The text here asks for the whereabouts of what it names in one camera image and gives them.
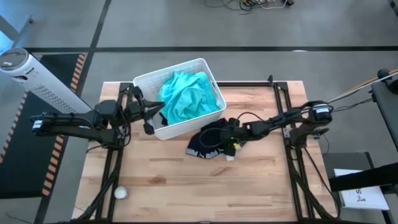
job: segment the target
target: butcher block tabletop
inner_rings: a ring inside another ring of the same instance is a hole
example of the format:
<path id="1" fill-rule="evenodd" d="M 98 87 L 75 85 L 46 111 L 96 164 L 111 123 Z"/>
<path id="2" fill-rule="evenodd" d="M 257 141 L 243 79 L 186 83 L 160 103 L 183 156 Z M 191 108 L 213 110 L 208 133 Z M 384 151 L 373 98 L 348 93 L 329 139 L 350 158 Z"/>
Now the butcher block tabletop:
<path id="1" fill-rule="evenodd" d="M 304 104 L 307 97 L 303 82 L 287 83 L 292 106 Z M 119 85 L 119 82 L 105 82 L 100 101 L 117 100 Z M 227 103 L 222 114 L 226 119 L 236 118 L 245 111 L 263 119 L 278 114 L 273 88 L 239 86 L 220 87 L 220 90 Z M 256 119 L 246 114 L 240 120 L 243 123 Z M 129 195 L 116 201 L 114 222 L 297 220 L 281 130 L 271 132 L 260 141 L 248 142 L 235 160 L 228 162 L 224 155 L 201 159 L 185 153 L 190 138 L 198 130 L 161 141 L 154 135 L 146 135 L 142 125 L 143 121 L 131 124 L 132 140 L 124 148 L 119 185 L 126 187 Z M 91 142 L 89 147 L 96 145 L 98 143 Z M 318 141 L 308 138 L 307 145 L 327 180 Z M 86 155 L 74 218 L 83 213 L 80 209 L 89 206 L 100 191 L 106 153 L 107 150 L 98 148 Z M 311 191 L 326 210 L 335 215 L 333 199 L 305 153 L 303 160 Z M 103 217 L 108 211 L 110 191 L 104 201 Z M 306 216 L 303 194 L 299 192 Z"/>

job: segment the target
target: white tower fan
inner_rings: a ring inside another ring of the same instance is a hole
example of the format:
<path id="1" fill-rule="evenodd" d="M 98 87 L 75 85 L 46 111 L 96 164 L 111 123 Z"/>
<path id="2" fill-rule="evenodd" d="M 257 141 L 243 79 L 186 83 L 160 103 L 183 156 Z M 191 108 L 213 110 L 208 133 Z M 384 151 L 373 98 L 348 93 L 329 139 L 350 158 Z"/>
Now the white tower fan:
<path id="1" fill-rule="evenodd" d="M 91 110 L 25 49 L 13 48 L 0 55 L 0 72 L 9 75 L 61 113 L 86 113 Z"/>

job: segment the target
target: concrete floor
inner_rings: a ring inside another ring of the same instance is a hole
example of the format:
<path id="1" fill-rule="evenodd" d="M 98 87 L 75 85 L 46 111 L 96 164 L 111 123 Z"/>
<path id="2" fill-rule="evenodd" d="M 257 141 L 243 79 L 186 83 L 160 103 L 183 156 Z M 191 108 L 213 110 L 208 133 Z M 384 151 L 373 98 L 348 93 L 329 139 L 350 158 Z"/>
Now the concrete floor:
<path id="1" fill-rule="evenodd" d="M 23 47 L 89 47 L 104 0 L 0 0 L 0 14 L 20 24 L 32 14 Z M 209 1 L 217 5 L 219 1 Z M 153 46 L 379 46 L 398 45 L 398 18 L 385 0 L 296 0 L 290 9 L 255 10 L 250 15 L 207 8 L 194 0 L 113 0 L 98 47 Z M 217 80 L 303 80 L 309 100 L 329 100 L 372 77 L 380 68 L 398 68 L 398 52 L 184 52 L 96 53 L 82 98 L 95 105 L 105 81 L 138 75 L 194 58 L 204 58 Z M 11 126 L 24 89 L 0 74 L 0 142 Z M 359 92 L 335 106 L 369 98 Z M 329 153 L 370 152 L 375 166 L 397 162 L 396 151 L 374 103 L 337 113 L 327 134 Z M 326 150 L 321 138 L 322 151 Z M 68 143 L 45 221 L 69 220 L 87 141 Z M 392 213 L 396 196 L 388 196 Z M 10 213 L 33 222 L 37 198 L 0 200 L 0 223 L 20 223 Z M 365 211 L 345 211 L 344 220 L 384 223 Z"/>

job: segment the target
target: crumpled teal shirt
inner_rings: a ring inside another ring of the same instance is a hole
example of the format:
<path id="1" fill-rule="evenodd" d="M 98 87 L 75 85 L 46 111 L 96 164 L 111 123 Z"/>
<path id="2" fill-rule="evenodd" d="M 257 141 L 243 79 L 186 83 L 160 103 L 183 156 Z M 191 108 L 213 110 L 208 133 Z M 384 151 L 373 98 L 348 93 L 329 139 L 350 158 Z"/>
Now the crumpled teal shirt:
<path id="1" fill-rule="evenodd" d="M 169 125 L 218 111 L 213 87 L 205 72 L 174 72 L 157 95 L 165 106 L 161 113 Z"/>

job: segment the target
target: gray tile floor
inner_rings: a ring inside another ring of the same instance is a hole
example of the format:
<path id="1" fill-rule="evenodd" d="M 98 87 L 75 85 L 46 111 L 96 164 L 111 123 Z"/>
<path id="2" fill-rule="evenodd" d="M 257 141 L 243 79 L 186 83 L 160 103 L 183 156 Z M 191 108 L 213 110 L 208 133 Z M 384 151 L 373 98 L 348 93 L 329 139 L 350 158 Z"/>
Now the gray tile floor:
<path id="1" fill-rule="evenodd" d="M 19 15 L 33 15 L 37 22 L 20 43 L 23 47 L 89 47 L 103 4 L 104 0 L 18 0 L 7 4 L 0 0 L 0 14 L 12 24 L 25 20 Z M 397 23 L 385 0 L 296 0 L 290 9 L 259 9 L 245 16 L 225 8 L 207 8 L 203 1 L 113 0 L 98 46 L 398 45 Z M 329 100 L 374 77 L 380 68 L 398 68 L 398 52 L 97 53 L 82 98 L 94 105 L 104 81 L 132 80 L 198 57 L 208 62 L 217 80 L 263 80 L 270 74 L 278 80 L 303 80 L 309 100 Z M 0 142 L 6 138 L 23 91 L 0 74 Z M 336 106 L 368 97 L 362 91 Z M 373 103 L 337 113 L 330 128 L 329 153 L 368 151 L 375 166 L 398 161 L 398 152 Z M 325 151 L 323 138 L 320 144 Z M 71 217 L 86 146 L 87 141 L 77 138 L 68 143 L 46 222 Z M 390 195 L 388 201 L 397 211 L 397 197 Z M 38 205 L 37 198 L 0 200 L 0 223 L 20 223 L 5 217 L 5 212 L 32 222 Z M 383 223 L 366 212 L 358 215 L 348 210 L 343 215 L 343 219 Z"/>

